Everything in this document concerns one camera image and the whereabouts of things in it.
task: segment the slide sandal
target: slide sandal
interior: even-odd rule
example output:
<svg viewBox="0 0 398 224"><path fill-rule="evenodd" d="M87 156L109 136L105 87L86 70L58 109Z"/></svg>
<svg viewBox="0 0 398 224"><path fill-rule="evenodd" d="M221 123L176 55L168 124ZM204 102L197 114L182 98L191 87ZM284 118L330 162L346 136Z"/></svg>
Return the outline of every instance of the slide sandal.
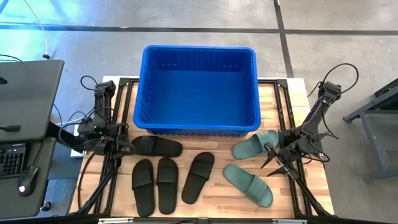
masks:
<svg viewBox="0 0 398 224"><path fill-rule="evenodd" d="M264 145L270 142L273 147L279 143L279 135L274 130L256 133L251 138L239 142L232 148L232 156L235 159L245 159L263 153L266 149Z"/></svg>
<svg viewBox="0 0 398 224"><path fill-rule="evenodd" d="M148 217L155 211L154 168L143 159L132 170L131 186L136 198L138 215Z"/></svg>
<svg viewBox="0 0 398 224"><path fill-rule="evenodd" d="M199 153L193 159L181 195L185 203L191 205L198 200L204 184L210 177L213 164L214 155L210 152Z"/></svg>
<svg viewBox="0 0 398 224"><path fill-rule="evenodd" d="M234 164L228 164L224 168L224 177L254 203L266 208L272 205L271 189L258 176L250 174Z"/></svg>
<svg viewBox="0 0 398 224"><path fill-rule="evenodd" d="M157 165L157 190L159 191L159 211L170 215L177 205L178 167L167 157L160 159Z"/></svg>
<svg viewBox="0 0 398 224"><path fill-rule="evenodd" d="M134 153L140 156L178 157L182 153L181 143L157 136L139 136L131 143Z"/></svg>

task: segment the computer keyboard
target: computer keyboard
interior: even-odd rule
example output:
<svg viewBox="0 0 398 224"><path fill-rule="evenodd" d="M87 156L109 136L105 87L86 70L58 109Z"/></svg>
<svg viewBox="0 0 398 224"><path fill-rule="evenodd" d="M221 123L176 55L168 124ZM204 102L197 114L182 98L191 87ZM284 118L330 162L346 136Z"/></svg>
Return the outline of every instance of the computer keyboard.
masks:
<svg viewBox="0 0 398 224"><path fill-rule="evenodd" d="M18 177L22 172L26 144L0 145L0 179Z"/></svg>

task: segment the computer mouse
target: computer mouse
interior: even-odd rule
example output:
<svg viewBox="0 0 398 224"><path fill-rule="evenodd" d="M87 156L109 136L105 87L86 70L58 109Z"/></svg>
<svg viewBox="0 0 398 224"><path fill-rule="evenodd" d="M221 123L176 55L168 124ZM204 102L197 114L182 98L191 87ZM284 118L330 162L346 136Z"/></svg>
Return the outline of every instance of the computer mouse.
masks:
<svg viewBox="0 0 398 224"><path fill-rule="evenodd" d="M18 193L22 197L28 197L36 187L36 178L39 173L37 166L27 167L21 172L18 180Z"/></svg>

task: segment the green slide sandal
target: green slide sandal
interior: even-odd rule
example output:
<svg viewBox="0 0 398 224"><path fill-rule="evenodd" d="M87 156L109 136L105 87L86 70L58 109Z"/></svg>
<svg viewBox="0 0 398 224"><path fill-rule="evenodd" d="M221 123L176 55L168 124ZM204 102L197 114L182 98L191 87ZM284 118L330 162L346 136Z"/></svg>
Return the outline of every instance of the green slide sandal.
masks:
<svg viewBox="0 0 398 224"><path fill-rule="evenodd" d="M224 168L224 177L254 203L266 208L272 205L274 198L271 189L258 176L249 174L234 164L228 164Z"/></svg>
<svg viewBox="0 0 398 224"><path fill-rule="evenodd" d="M276 147L279 142L278 133L274 130L268 130L253 134L251 138L236 144L232 148L232 155L235 159L245 159L256 156L266 150L264 148L266 142L270 142L273 147Z"/></svg>

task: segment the concrete floor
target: concrete floor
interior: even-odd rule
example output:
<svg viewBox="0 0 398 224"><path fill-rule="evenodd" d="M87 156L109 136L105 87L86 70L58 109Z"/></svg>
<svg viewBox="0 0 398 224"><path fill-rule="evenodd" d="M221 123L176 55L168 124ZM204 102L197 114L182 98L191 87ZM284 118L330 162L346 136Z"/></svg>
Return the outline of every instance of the concrete floor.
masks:
<svg viewBox="0 0 398 224"><path fill-rule="evenodd" d="M213 27L277 29L273 0L255 1L139 1L139 0L30 0L44 24L115 27ZM397 30L398 2L288 1L280 0L286 29ZM0 25L36 23L23 1L9 1L0 13ZM0 52L22 60L41 60L44 37L39 30L0 30ZM66 120L74 111L92 108L92 92L83 89L80 77L91 75L138 75L143 49L150 44L248 46L257 53L260 77L287 77L279 34L184 33L184 32L77 32L48 31L49 54L65 61L56 105ZM305 79L308 92L329 69L343 62L360 71L358 84L343 95L326 114L329 127L340 137L325 138L331 157L326 176L335 213L344 218L397 222L398 179L365 184L364 174L377 172L370 145L359 120L342 121L380 87L398 77L398 36L395 35L287 35L294 77ZM351 68L339 68L330 80L346 88L354 80ZM310 98L312 105L316 96ZM62 169L60 163L46 197L52 190L70 189L78 169ZM66 205L69 194L55 199ZM53 214L66 213L58 206Z"/></svg>

